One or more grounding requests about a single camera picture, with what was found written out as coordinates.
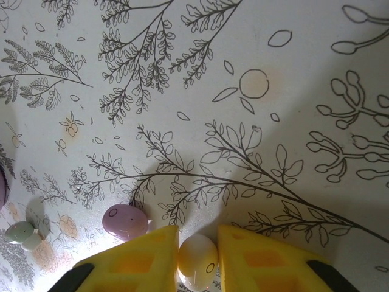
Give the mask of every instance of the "purple egg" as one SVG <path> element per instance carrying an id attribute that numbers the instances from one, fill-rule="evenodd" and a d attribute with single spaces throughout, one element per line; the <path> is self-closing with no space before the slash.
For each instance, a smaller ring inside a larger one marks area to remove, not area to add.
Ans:
<path id="1" fill-rule="evenodd" d="M 5 178 L 2 175 L 2 172 L 0 170 L 0 209 L 5 204 L 5 194 L 7 192 L 7 189 L 5 187 Z"/>
<path id="2" fill-rule="evenodd" d="M 105 212 L 103 227 L 109 234 L 127 242 L 146 234 L 148 220 L 141 210 L 129 205 L 118 204 Z"/>

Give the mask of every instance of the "speckled egg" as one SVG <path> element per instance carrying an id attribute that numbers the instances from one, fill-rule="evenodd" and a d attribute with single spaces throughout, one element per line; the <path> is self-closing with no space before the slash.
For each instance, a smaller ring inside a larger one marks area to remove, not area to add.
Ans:
<path id="1" fill-rule="evenodd" d="M 146 234 L 148 220 L 141 210 L 129 205 L 118 204 L 105 212 L 103 227 L 109 234 L 127 242 Z"/>
<path id="2" fill-rule="evenodd" d="M 195 234 L 181 244 L 178 252 L 178 274 L 189 290 L 207 289 L 215 278 L 217 267 L 218 249 L 208 237 Z"/>
<path id="3" fill-rule="evenodd" d="M 9 243 L 20 245 L 34 233 L 34 227 L 26 221 L 11 225 L 4 234 Z"/>

